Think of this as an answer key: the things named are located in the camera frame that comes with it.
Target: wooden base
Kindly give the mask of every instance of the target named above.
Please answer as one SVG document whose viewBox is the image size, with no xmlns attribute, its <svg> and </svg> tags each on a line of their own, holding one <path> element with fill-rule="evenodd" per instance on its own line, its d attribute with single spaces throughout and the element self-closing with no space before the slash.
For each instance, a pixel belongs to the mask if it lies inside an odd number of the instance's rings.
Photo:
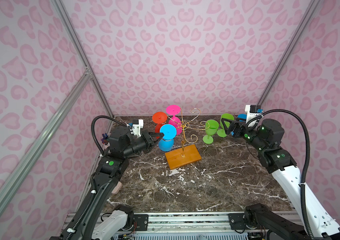
<svg viewBox="0 0 340 240">
<path fill-rule="evenodd" d="M 184 157 L 182 157 L 182 148 L 166 152 L 165 155 L 171 170 L 202 159 L 194 144 L 185 147 Z"/>
</svg>

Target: wire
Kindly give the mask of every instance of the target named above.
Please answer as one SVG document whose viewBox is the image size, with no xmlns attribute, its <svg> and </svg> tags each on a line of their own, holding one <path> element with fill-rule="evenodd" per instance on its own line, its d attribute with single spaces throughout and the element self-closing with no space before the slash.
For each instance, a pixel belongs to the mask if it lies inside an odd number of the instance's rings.
<svg viewBox="0 0 340 240">
<path fill-rule="evenodd" d="M 103 220 L 103 216 L 104 215 L 106 215 L 106 214 L 102 214 L 101 216 L 100 216 L 100 220 L 102 221 L 102 222 L 104 222 L 104 220 Z"/>
<path fill-rule="evenodd" d="M 243 223 L 244 228 L 243 228 L 242 232 L 238 232 L 236 229 L 234 229 L 234 231 L 235 231 L 236 233 L 239 233 L 239 234 L 244 233 L 244 231 L 245 231 L 245 229 L 246 229 L 246 224 L 245 224 L 245 222 L 244 222 L 244 221 L 243 221 L 243 222 L 242 222 L 242 221 L 236 221 L 236 222 L 233 223 L 233 225 L 234 225 L 234 224 L 237 224 L 237 223 Z"/>
<path fill-rule="evenodd" d="M 96 116 L 94 119 L 93 119 L 93 122 L 91 123 L 91 135 L 94 139 L 94 142 L 95 142 L 95 145 L 97 146 L 97 148 L 99 149 L 100 153 L 104 156 L 105 155 L 105 152 L 103 151 L 103 148 L 100 146 L 99 142 L 98 142 L 98 139 L 96 138 L 95 136 L 95 122 L 100 119 L 100 118 L 106 118 L 106 119 L 109 119 L 113 122 L 116 122 L 118 123 L 119 125 L 121 126 L 126 126 L 125 124 L 123 124 L 122 122 L 119 122 L 118 120 L 115 120 L 114 118 L 110 118 L 109 116 L 105 116 L 105 115 L 99 115 L 99 116 Z"/>
<path fill-rule="evenodd" d="M 253 155 L 253 153 L 250 152 L 249 145 L 247 145 L 247 142 L 245 142 L 244 144 L 246 145 L 246 148 L 247 148 L 247 150 L 249 151 L 249 153 L 250 153 L 255 159 L 259 160 L 259 158 L 255 157 L 255 156 Z"/>
<path fill-rule="evenodd" d="M 262 233 L 263 239 L 264 239 L 264 238 L 266 237 L 266 228 L 265 228 L 265 226 L 261 226 L 261 232 L 262 232 L 262 227 L 263 227 L 263 230 L 264 230 L 264 232 L 265 232 L 265 234 Z"/>
<path fill-rule="evenodd" d="M 137 226 L 137 222 L 134 222 L 134 230 L 133 230 L 132 232 L 130 232 L 128 235 L 130 235 L 130 234 L 134 234 L 134 232 L 135 232 L 135 229 L 136 229 L 136 226 Z"/>
<path fill-rule="evenodd" d="M 306 128 L 305 123 L 302 121 L 302 119 L 297 114 L 293 113 L 292 111 L 285 110 L 285 109 L 272 109 L 272 110 L 268 110 L 268 111 L 262 113 L 261 115 L 255 117 L 253 119 L 250 119 L 249 122 L 246 123 L 246 127 L 248 127 L 249 124 L 251 122 L 254 122 L 254 121 L 257 121 L 256 124 L 255 124 L 255 125 L 257 125 L 259 120 L 261 118 L 263 118 L 264 115 L 269 114 L 269 113 L 274 113 L 274 112 L 287 113 L 287 114 L 290 114 L 293 117 L 295 117 L 298 120 L 298 122 L 301 124 L 301 127 L 303 129 L 303 133 L 305 135 L 305 146 L 306 146 L 305 163 L 303 164 L 302 173 L 301 173 L 301 183 L 300 183 L 301 210 L 302 210 L 302 218 L 303 218 L 303 223 L 305 225 L 306 232 L 309 235 L 309 237 L 312 240 L 314 240 L 314 235 L 313 235 L 312 229 L 310 227 L 308 213 L 307 213 L 307 209 L 306 209 L 306 197 L 305 197 L 306 185 L 304 183 L 306 182 L 306 174 L 308 172 L 309 162 L 310 162 L 310 140 L 309 140 L 308 129 Z"/>
<path fill-rule="evenodd" d="M 273 231 L 271 231 L 271 230 L 268 230 L 268 231 L 267 231 L 266 240 L 269 240 L 269 239 L 270 239 L 270 234 L 271 234 L 272 232 L 273 232 Z"/>
</svg>

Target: pink leopard print wall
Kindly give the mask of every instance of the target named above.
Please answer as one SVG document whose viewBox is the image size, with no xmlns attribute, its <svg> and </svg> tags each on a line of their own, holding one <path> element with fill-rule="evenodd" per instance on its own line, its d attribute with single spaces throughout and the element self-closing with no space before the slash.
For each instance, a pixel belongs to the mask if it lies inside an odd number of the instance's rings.
<svg viewBox="0 0 340 240">
<path fill-rule="evenodd" d="M 340 1 L 327 0 L 312 20 L 266 101 L 306 123 L 311 141 L 307 182 L 340 224 Z M 284 147 L 303 166 L 305 138 L 299 123 L 276 114 Z"/>
<path fill-rule="evenodd" d="M 48 0 L 0 0 L 0 187 L 83 72 Z"/>
<path fill-rule="evenodd" d="M 90 133 L 92 119 L 105 113 L 89 83 L 1 216 L 0 239 L 59 236 L 97 158 Z M 107 125 L 104 119 L 96 122 L 99 141 Z"/>
<path fill-rule="evenodd" d="M 305 0 L 65 0 L 116 115 L 256 103 Z"/>
</svg>

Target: aluminum frame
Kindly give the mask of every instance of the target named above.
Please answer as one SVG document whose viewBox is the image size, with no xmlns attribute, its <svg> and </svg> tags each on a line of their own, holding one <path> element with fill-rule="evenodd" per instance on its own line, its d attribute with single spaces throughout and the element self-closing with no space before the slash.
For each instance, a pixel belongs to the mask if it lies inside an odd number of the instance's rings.
<svg viewBox="0 0 340 240">
<path fill-rule="evenodd" d="M 71 90 L 67 98 L 62 102 L 61 106 L 57 109 L 54 116 L 52 116 L 26 155 L 21 159 L 18 166 L 8 177 L 4 185 L 0 188 L 0 217 L 7 208 L 7 205 L 12 201 L 12 198 L 22 185 L 24 179 L 27 177 L 39 157 L 42 155 L 52 136 L 58 130 L 60 124 L 71 110 L 83 89 L 89 83 L 90 79 L 91 76 L 89 74 L 83 74 L 81 79 Z"/>
<path fill-rule="evenodd" d="M 74 48 L 76 50 L 76 52 L 78 53 L 78 56 L 84 66 L 84 68 L 86 69 L 86 71 L 88 72 L 88 74 L 90 74 L 92 76 L 91 81 L 94 83 L 95 89 L 96 89 L 96 93 L 98 94 L 102 104 L 104 105 L 104 107 L 106 108 L 106 111 L 108 113 L 108 116 L 110 117 L 114 117 L 113 112 L 111 111 L 110 106 L 107 103 L 106 97 L 103 94 L 102 89 L 100 88 L 99 82 L 96 79 L 95 74 L 93 74 L 93 70 L 91 68 L 90 62 L 87 59 L 86 53 L 79 41 L 78 36 L 76 35 L 75 29 L 71 23 L 70 17 L 67 13 L 66 7 L 63 4 L 62 0 L 51 0 L 52 5 L 54 6 L 56 13 L 58 14 L 60 20 L 62 21 L 62 24 L 64 26 L 64 28 L 66 29 L 68 36 L 70 37 Z"/>
<path fill-rule="evenodd" d="M 294 34 L 292 35 L 292 39 L 290 40 L 288 46 L 286 47 L 281 60 L 277 64 L 273 74 L 270 77 L 269 82 L 267 83 L 264 91 L 262 92 L 261 96 L 259 97 L 257 105 L 261 105 L 265 102 L 266 98 L 268 97 L 271 89 L 273 88 L 274 84 L 277 82 L 278 77 L 286 66 L 287 62 L 289 61 L 290 56 L 292 55 L 295 47 L 297 46 L 298 42 L 300 41 L 303 33 L 309 26 L 312 18 L 314 17 L 315 13 L 319 9 L 323 0 L 311 0 L 309 3 L 308 8 L 306 9 L 305 13 L 302 16 L 300 23 L 298 24 Z"/>
<path fill-rule="evenodd" d="M 274 211 L 279 216 L 302 225 L 297 211 Z M 136 214 L 148 214 L 147 231 L 139 233 L 208 233 L 234 232 L 230 228 L 228 214 L 244 214 L 244 212 L 140 212 Z M 96 226 L 101 223 L 100 214 Z M 75 213 L 67 215 L 63 229 L 70 223 Z M 259 232 L 259 230 L 245 230 L 245 232 Z"/>
</svg>

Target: dark marble surface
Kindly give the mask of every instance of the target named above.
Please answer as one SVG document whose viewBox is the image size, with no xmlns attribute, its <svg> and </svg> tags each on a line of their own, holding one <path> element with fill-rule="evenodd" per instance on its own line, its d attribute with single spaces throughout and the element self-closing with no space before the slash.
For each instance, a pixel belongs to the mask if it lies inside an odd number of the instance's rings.
<svg viewBox="0 0 340 240">
<path fill-rule="evenodd" d="M 131 122 L 144 119 L 144 129 L 154 132 L 151 117 L 117 117 Z M 220 116 L 199 116 L 200 121 Z M 148 154 L 130 160 L 121 179 L 122 189 L 107 201 L 104 211 L 110 212 L 120 203 L 134 207 L 135 212 L 242 211 L 247 205 L 263 203 L 273 211 L 291 210 L 282 188 L 252 157 L 243 139 L 213 136 L 205 144 L 205 131 L 186 130 L 186 137 L 198 136 L 195 143 L 202 160 L 170 170 L 164 152 L 158 147 Z M 181 145 L 181 135 L 175 137 L 174 148 Z M 256 156 L 256 151 L 249 146 Z"/>
</svg>

